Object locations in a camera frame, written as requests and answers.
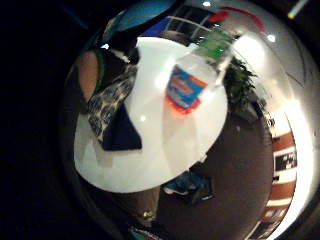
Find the potted plant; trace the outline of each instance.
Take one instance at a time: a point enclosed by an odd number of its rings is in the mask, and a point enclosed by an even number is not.
[[[253,77],[256,75],[248,70],[245,62],[235,57],[232,59],[224,77],[229,112],[243,116],[243,113],[248,110],[250,96],[254,93],[255,88]]]

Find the blue object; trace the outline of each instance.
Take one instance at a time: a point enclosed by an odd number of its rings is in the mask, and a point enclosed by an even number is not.
[[[167,96],[180,107],[188,109],[206,85],[176,65],[167,86]]]
[[[122,104],[103,139],[103,149],[122,151],[141,149],[141,137],[131,122],[125,105]]]
[[[117,31],[141,25],[168,10],[175,0],[144,0],[131,6],[122,14]]]
[[[168,25],[170,19],[164,18],[160,22],[153,25],[147,31],[141,34],[141,37],[158,37],[160,33],[165,30],[166,26]]]
[[[198,188],[203,188],[206,182],[204,177],[197,175],[191,171],[185,171],[180,174],[178,177],[169,181],[164,188],[171,190],[172,192],[176,192],[180,195],[185,195],[189,190],[195,190]]]

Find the white round table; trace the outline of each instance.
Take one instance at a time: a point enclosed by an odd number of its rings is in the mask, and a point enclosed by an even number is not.
[[[79,115],[74,161],[97,188],[119,193],[159,186],[189,169],[218,138],[227,115],[223,86],[210,91],[191,114],[182,115],[164,97],[175,60],[189,48],[160,38],[139,38],[141,60],[125,106],[142,139],[141,150],[104,151],[87,116]]]

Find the dark blue cloth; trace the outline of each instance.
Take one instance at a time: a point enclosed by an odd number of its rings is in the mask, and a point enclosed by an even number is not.
[[[170,19],[164,18],[152,27],[150,27],[147,31],[141,34],[141,37],[159,37],[160,33],[166,29]]]
[[[139,133],[131,122],[125,105],[119,107],[104,135],[102,147],[106,151],[136,150],[142,148]]]
[[[191,172],[191,171],[184,171],[179,176],[175,177],[171,181],[169,181],[166,185],[170,186],[171,184],[175,184],[180,189],[184,191],[188,191],[192,188],[202,188],[205,186],[205,179],[204,177]]]

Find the dark background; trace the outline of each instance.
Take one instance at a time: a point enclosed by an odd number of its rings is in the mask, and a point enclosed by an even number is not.
[[[1,1],[1,239],[109,239],[86,215],[63,173],[57,112],[68,70],[108,18],[136,1]],[[253,1],[283,19],[319,62],[317,1],[294,20],[296,1]],[[283,239],[304,231],[317,196]],[[305,239],[317,239],[313,228]]]

